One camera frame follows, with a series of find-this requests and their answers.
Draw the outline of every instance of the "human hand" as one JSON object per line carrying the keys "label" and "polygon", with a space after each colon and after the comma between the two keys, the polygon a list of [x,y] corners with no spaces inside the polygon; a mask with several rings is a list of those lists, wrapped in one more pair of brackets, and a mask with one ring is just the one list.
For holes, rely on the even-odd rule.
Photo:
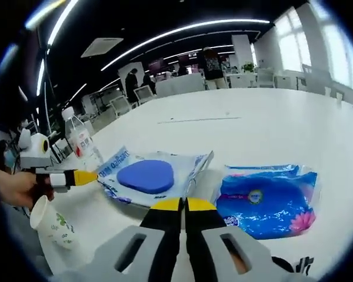
{"label": "human hand", "polygon": [[[33,173],[7,174],[0,170],[0,197],[5,203],[32,209],[34,205],[32,189],[36,184],[36,175]],[[49,185],[49,179],[46,179],[44,184]],[[53,200],[53,189],[47,189],[46,192],[48,199]]]}

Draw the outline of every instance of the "blue sponge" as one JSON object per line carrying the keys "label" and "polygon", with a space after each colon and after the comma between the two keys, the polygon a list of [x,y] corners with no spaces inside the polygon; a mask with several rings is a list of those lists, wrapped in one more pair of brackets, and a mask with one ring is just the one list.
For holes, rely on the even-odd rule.
{"label": "blue sponge", "polygon": [[147,194],[159,194],[174,185],[174,172],[161,160],[142,160],[121,169],[116,175],[119,183]]}

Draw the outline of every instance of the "white tabletop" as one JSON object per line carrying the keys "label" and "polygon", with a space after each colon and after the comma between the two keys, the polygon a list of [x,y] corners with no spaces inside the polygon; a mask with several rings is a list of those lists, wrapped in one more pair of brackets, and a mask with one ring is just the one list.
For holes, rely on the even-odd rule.
{"label": "white tabletop", "polygon": [[[210,173],[194,193],[205,199],[219,187],[223,164],[310,166],[322,183],[315,223],[304,235],[261,243],[273,256],[290,263],[313,257],[309,275],[320,278],[353,238],[353,108],[346,102],[287,89],[187,93],[150,101],[93,139],[106,159],[123,145],[132,152],[213,150]],[[74,156],[66,160],[65,167],[76,166]],[[107,199],[98,184],[73,187],[67,194],[57,194],[53,203],[75,226],[83,243],[80,251],[63,252],[41,239],[54,273],[84,264],[103,242],[126,226],[139,224],[145,214]],[[182,232],[172,281],[193,280]]]}

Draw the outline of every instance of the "pink flower print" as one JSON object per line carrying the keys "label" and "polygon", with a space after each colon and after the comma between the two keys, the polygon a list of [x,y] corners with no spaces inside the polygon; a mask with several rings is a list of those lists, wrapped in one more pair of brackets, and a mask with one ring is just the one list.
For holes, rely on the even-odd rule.
{"label": "pink flower print", "polygon": [[297,214],[295,219],[291,220],[291,225],[289,226],[290,230],[294,234],[301,234],[302,231],[307,230],[310,228],[310,226],[313,224],[315,221],[315,214],[314,212],[307,212],[307,213],[301,213]]}

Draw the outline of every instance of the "ceiling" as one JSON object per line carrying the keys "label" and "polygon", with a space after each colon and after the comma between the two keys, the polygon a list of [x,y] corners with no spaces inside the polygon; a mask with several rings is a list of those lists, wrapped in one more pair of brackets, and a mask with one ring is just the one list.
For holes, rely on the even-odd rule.
{"label": "ceiling", "polygon": [[[290,6],[299,6],[304,2],[306,1],[79,0],[65,20],[48,56],[51,81],[54,86],[57,85],[54,88],[55,95],[60,102],[67,101],[85,83],[86,87],[78,96],[96,92],[115,80],[118,69],[138,55],[140,56],[134,61],[141,61],[144,69],[147,69],[147,65],[158,58],[205,46],[230,45],[232,34],[248,34],[250,42],[255,42],[273,24],[223,23],[189,29],[143,46],[101,71],[120,54],[164,32],[217,19],[263,19],[273,22]],[[63,8],[56,10],[40,27],[39,34],[43,42],[47,42]],[[81,58],[92,41],[100,37],[124,40],[106,54]],[[218,52],[231,50],[232,48],[217,49]]]}

